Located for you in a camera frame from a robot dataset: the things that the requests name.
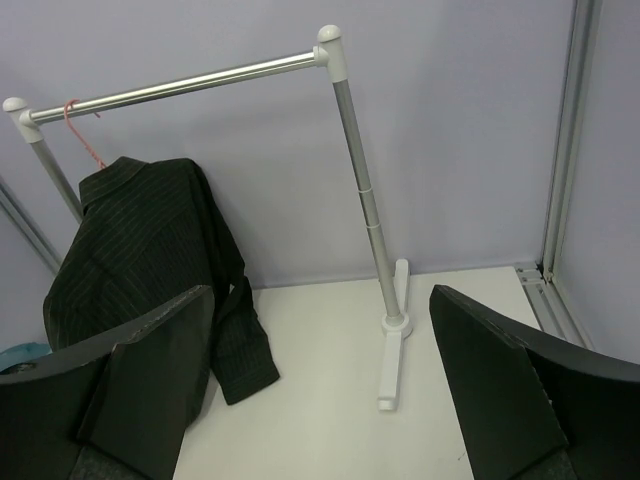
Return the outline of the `right aluminium frame post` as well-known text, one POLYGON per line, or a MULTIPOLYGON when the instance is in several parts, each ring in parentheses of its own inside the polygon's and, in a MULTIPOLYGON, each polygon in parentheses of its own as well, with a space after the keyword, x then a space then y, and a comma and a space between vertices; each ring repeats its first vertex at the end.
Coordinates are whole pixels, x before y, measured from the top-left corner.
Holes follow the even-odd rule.
POLYGON ((598 353, 607 350, 612 254, 596 206, 603 188, 594 168, 604 162, 593 155, 589 102, 605 9, 603 1, 573 4, 541 253, 515 267, 539 327, 598 353))

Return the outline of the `black pinstriped shirt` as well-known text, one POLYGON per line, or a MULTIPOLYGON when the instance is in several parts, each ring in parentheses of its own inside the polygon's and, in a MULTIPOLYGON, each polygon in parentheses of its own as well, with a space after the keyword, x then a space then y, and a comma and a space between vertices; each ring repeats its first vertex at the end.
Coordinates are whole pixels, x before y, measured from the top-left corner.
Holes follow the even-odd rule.
POLYGON ((215 310, 203 374, 230 405, 279 379, 244 259, 193 160, 121 157, 79 190, 82 222, 43 304, 52 350, 205 285, 215 310))

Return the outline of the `aluminium frame post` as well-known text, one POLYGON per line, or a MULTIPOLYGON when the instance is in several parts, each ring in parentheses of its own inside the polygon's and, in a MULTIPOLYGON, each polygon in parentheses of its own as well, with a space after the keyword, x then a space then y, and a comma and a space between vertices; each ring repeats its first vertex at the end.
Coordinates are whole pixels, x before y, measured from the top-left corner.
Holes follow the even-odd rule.
POLYGON ((56 275, 62 263, 60 255, 4 178, 1 178, 1 208, 48 270, 56 275))
POLYGON ((596 206, 603 188, 594 168, 604 162, 593 155, 589 102, 605 9, 603 1, 573 4, 541 253, 515 267, 539 327, 598 353, 607 350, 612 254, 596 206))

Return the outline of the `white and silver clothes rack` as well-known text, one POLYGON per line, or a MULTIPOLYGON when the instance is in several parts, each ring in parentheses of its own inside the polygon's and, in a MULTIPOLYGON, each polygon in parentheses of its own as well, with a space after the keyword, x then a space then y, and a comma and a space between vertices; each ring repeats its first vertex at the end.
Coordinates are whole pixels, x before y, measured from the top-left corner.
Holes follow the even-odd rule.
POLYGON ((385 315, 381 322, 385 346, 377 407, 380 411, 391 412, 399 405, 403 347, 406 338, 412 332, 408 314, 410 267, 406 259, 399 259, 395 263, 389 260, 348 82, 342 34, 338 26, 322 27, 317 34, 317 45, 312 50, 302 53, 73 101, 48 109, 33 110, 24 99, 9 97, 2 103, 2 109, 25 143, 31 146, 75 220, 80 222, 83 211, 79 198, 48 147, 40 130, 42 125, 57 121, 69 123, 73 117, 97 115, 104 111, 311 67, 324 68, 333 86, 376 265, 385 306, 385 315))

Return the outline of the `pink wire hanger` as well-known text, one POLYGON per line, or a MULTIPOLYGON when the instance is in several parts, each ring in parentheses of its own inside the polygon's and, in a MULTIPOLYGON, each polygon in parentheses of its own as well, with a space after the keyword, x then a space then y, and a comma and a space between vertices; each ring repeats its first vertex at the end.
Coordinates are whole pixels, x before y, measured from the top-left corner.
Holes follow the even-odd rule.
POLYGON ((99 170, 104 170, 107 168, 106 163, 101 158, 101 156, 96 152, 96 150, 91 146, 91 144, 86 140, 86 138, 82 135, 82 133, 74 126, 70 112, 75 108, 75 104, 78 102, 78 99, 70 99, 63 106, 63 117, 64 122, 67 128, 72 132, 75 138, 82 144, 83 148, 87 151, 90 157, 95 161, 99 170))

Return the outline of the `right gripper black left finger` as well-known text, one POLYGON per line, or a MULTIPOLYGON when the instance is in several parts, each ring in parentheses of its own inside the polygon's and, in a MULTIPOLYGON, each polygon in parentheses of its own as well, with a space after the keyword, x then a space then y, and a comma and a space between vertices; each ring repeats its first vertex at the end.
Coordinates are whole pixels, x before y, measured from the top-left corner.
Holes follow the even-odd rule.
POLYGON ((2 478, 172 478, 213 312, 211 289, 197 286, 2 371, 2 478))

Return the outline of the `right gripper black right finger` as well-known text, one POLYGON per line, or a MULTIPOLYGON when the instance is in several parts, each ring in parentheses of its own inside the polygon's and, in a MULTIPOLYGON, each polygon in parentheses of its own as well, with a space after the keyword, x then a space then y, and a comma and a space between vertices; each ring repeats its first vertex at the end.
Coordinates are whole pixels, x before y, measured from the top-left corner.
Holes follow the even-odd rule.
POLYGON ((639 367, 445 285, 432 327, 477 479, 636 479, 639 367))

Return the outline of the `teal plastic tray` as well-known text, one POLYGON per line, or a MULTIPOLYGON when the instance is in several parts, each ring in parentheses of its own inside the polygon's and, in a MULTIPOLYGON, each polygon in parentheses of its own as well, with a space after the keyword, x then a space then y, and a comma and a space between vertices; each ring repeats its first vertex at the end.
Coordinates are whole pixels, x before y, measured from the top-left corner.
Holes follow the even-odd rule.
POLYGON ((1 374, 20 373, 34 369, 41 358, 52 353, 46 343, 28 342, 1 352, 1 374))

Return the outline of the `left aluminium frame post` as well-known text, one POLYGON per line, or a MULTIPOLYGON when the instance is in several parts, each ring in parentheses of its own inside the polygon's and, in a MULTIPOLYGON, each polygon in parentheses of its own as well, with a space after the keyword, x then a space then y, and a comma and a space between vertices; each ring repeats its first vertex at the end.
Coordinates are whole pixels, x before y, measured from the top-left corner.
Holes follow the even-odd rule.
POLYGON ((56 275, 62 263, 60 255, 4 178, 1 178, 1 208, 48 270, 56 275))

